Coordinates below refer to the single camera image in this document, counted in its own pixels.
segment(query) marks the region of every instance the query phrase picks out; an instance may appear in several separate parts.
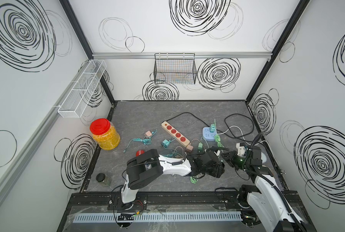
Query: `plastic jar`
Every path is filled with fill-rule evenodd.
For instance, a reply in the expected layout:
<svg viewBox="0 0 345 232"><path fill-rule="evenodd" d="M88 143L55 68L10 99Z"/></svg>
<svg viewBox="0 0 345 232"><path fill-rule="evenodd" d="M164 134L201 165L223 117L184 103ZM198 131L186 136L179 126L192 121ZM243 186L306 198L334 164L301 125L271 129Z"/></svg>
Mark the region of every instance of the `plastic jar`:
<svg viewBox="0 0 345 232"><path fill-rule="evenodd" d="M90 125L93 139L98 142L103 150L112 150L120 143L120 135L113 123L105 118L99 118Z"/></svg>

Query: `black lid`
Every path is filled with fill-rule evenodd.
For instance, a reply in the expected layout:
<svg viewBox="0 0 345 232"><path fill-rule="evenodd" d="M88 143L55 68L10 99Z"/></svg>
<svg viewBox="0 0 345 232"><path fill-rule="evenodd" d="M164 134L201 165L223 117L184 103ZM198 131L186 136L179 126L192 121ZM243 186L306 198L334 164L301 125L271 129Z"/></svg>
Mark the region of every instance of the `black lid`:
<svg viewBox="0 0 345 232"><path fill-rule="evenodd" d="M105 174L104 173L99 173L96 175L96 181L97 182L102 182L105 179Z"/></svg>

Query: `metal rail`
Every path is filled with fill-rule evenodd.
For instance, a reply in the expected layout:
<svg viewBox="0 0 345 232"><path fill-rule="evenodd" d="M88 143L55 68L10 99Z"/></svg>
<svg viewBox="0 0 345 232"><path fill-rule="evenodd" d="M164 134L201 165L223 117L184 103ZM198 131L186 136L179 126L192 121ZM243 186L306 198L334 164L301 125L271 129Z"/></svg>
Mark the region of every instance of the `metal rail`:
<svg viewBox="0 0 345 232"><path fill-rule="evenodd" d="M271 52L98 52L93 53L94 59L155 59L161 54L171 59L183 59L185 55L194 53L196 59L209 58L272 58Z"/></svg>

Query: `blue power strip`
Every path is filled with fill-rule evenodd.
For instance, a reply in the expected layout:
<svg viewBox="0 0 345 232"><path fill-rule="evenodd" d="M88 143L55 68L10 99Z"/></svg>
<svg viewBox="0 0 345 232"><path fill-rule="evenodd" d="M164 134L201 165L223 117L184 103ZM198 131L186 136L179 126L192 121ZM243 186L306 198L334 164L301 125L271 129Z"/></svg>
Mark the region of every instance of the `blue power strip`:
<svg viewBox="0 0 345 232"><path fill-rule="evenodd" d="M207 141L215 141L214 136L216 135L216 130L214 132L210 132L210 127L204 127L202 129L202 136L207 140Z"/></svg>

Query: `wire basket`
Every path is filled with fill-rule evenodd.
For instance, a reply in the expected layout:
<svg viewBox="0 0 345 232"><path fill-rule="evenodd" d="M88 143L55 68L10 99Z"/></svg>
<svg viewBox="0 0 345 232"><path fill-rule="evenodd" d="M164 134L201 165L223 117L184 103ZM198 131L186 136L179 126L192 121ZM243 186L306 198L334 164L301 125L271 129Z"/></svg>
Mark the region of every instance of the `wire basket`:
<svg viewBox="0 0 345 232"><path fill-rule="evenodd" d="M58 109L63 118L82 116L107 67L104 60L90 60L84 66L81 76Z"/></svg>
<svg viewBox="0 0 345 232"><path fill-rule="evenodd" d="M194 53L156 53L154 58L153 74L156 84L195 84L197 70Z"/></svg>

